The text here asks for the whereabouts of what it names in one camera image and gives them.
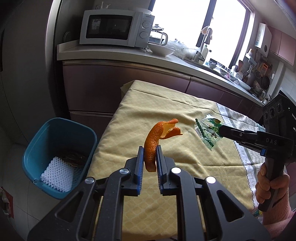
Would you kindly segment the pink sleeved right forearm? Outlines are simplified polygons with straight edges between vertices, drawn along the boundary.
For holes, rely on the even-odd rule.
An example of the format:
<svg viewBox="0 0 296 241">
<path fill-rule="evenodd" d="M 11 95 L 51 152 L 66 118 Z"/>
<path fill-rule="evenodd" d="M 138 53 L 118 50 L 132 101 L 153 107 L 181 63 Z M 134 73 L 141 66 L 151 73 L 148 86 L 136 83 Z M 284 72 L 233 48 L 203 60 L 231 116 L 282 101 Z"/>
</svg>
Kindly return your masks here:
<svg viewBox="0 0 296 241">
<path fill-rule="evenodd" d="M 289 201 L 289 190 L 269 211 L 263 213 L 263 226 L 272 239 L 278 237 L 290 222 L 295 211 L 292 211 Z"/>
</svg>

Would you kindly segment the person's right hand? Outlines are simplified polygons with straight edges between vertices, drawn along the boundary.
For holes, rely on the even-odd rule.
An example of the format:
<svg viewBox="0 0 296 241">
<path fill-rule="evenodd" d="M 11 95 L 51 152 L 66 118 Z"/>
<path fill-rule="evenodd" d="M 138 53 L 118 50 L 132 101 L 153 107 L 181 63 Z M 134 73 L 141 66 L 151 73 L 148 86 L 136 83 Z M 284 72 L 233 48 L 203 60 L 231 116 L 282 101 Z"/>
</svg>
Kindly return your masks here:
<svg viewBox="0 0 296 241">
<path fill-rule="evenodd" d="M 272 181 L 266 177 L 267 167 L 263 163 L 260 171 L 257 174 L 258 182 L 255 186 L 255 196 L 259 204 L 263 204 L 266 200 L 271 198 L 271 189 L 277 190 L 275 201 L 278 202 L 288 196 L 288 186 L 290 184 L 290 176 L 283 173 Z"/>
</svg>

